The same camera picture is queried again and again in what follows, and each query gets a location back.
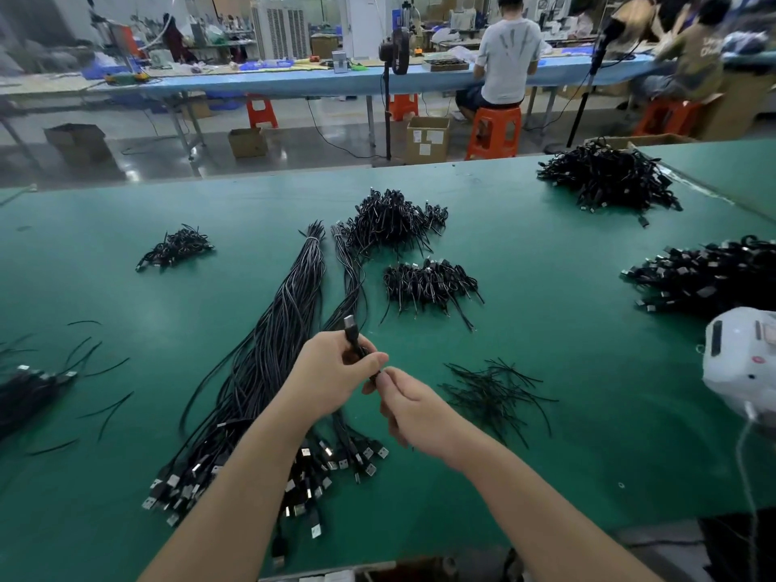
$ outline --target red stool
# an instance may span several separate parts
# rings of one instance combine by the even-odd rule
[[[633,131],[633,136],[664,133],[687,136],[692,132],[702,106],[702,102],[658,97],[646,108],[644,117]]]
[[[510,110],[490,110],[489,108],[477,110],[472,125],[472,136],[469,138],[469,147],[466,149],[466,160],[470,160],[475,155],[483,159],[516,156],[521,120],[520,106]],[[515,125],[515,130],[512,137],[508,139],[507,125],[510,122]],[[485,125],[484,136],[478,134],[480,123]]]
[[[253,103],[257,100],[264,102],[264,108],[262,110],[257,110],[253,107]],[[274,129],[278,127],[278,119],[275,118],[275,111],[272,110],[272,103],[265,97],[258,94],[248,94],[245,106],[247,107],[247,119],[251,124],[252,129],[256,128],[262,122],[270,122]]]
[[[395,122],[404,120],[404,116],[407,114],[414,113],[415,116],[420,116],[420,112],[418,112],[418,95],[394,95],[393,100],[388,101],[388,112],[391,113]]]

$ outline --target brown shirt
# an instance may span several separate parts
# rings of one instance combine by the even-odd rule
[[[702,100],[722,84],[723,41],[717,28],[696,23],[674,38],[655,61],[679,57],[674,82],[687,92],[688,100]]]

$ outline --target paper label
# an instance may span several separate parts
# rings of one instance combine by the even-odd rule
[[[427,130],[426,140],[432,145],[441,145],[445,142],[445,134],[441,130]]]

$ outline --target black hair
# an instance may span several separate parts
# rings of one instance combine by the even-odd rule
[[[717,26],[725,19],[732,0],[703,0],[698,10],[698,23],[707,26]]]
[[[523,0],[498,0],[501,10],[519,10],[523,6]]]

